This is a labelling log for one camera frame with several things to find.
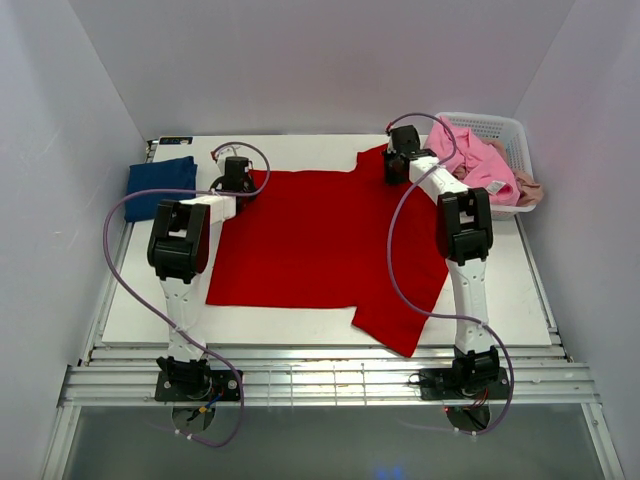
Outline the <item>red t-shirt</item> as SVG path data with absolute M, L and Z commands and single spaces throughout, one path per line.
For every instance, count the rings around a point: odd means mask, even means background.
M 386 263 L 391 217 L 408 187 L 385 183 L 382 152 L 358 153 L 348 172 L 255 172 L 268 185 L 224 222 L 207 304 L 352 307 L 353 326 L 412 356 L 426 318 L 396 294 Z M 416 189 L 396 222 L 392 260 L 401 291 L 426 311 L 448 276 L 435 227 L 436 206 Z

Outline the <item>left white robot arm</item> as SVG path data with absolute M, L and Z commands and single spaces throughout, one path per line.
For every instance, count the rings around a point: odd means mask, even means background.
M 236 216 L 258 188 L 246 157 L 229 156 L 214 193 L 159 202 L 147 259 L 160 281 L 168 318 L 167 354 L 157 360 L 166 382 L 182 396 L 204 399 L 214 389 L 198 326 L 212 277 L 223 223 Z

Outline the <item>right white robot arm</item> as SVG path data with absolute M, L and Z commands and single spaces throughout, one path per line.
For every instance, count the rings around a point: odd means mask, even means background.
M 453 286 L 455 313 L 439 317 L 456 321 L 454 359 L 450 368 L 427 378 L 427 387 L 467 397 L 486 394 L 491 385 L 500 381 L 499 353 L 488 328 L 485 291 L 486 263 L 494 240 L 489 194 L 484 188 L 464 186 L 444 167 L 457 153 L 455 140 L 451 141 L 451 153 L 440 160 L 421 146 L 412 125 L 396 127 L 389 123 L 385 133 L 388 136 L 383 153 L 385 180 L 407 181 L 412 166 L 419 170 L 418 178 L 402 195 L 391 217 L 386 240 L 391 284 L 410 309 L 427 317 L 433 315 L 413 304 L 401 291 L 392 260 L 394 230 L 401 209 L 413 191 L 424 185 L 436 206 L 436 246 Z

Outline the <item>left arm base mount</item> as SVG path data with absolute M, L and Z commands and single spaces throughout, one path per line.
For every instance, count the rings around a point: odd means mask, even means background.
M 217 410 L 241 399 L 238 382 L 230 370 L 208 370 L 193 383 L 173 380 L 165 372 L 157 377 L 153 399 L 172 407 L 171 419 L 176 429 L 188 434 L 204 432 Z

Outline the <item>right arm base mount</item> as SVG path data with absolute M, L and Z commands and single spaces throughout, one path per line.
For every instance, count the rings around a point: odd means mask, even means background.
M 506 400 L 511 391 L 504 368 L 499 369 L 496 380 L 480 386 L 463 386 L 450 368 L 423 368 L 409 375 L 407 385 L 418 390 L 422 401 L 443 402 L 452 427 L 469 434 L 478 434 L 489 427 L 489 402 Z

